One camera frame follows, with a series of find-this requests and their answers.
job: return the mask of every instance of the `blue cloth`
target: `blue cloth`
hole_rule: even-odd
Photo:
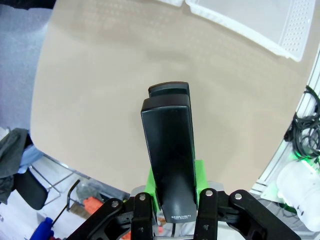
[[[42,158],[44,155],[43,152],[39,151],[35,145],[30,145],[28,146],[23,154],[22,154],[22,158],[21,158],[21,163],[20,163],[20,168],[18,170],[18,174],[24,174],[28,167],[34,163],[35,161],[39,160],[40,158]]]

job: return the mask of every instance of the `black cable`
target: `black cable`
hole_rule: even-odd
[[[292,148],[298,159],[315,159],[320,156],[320,99],[308,85],[304,94],[310,94],[315,99],[314,113],[298,117],[294,114],[291,126],[285,137],[292,142]]]
[[[172,238],[175,236],[175,233],[176,233],[176,224],[172,223],[172,233],[171,233]]]

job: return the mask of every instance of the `gray carpet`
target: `gray carpet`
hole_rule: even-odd
[[[0,127],[30,128],[35,76],[51,12],[0,4]]]

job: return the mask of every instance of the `white crate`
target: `white crate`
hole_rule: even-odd
[[[191,12],[301,61],[316,0],[185,0]]]
[[[166,3],[166,4],[170,4],[176,7],[181,7],[182,3],[184,2],[184,0],[158,0],[160,2]]]

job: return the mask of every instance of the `dark jacket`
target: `dark jacket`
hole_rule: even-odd
[[[19,170],[28,130],[16,128],[0,141],[0,202],[7,204]]]

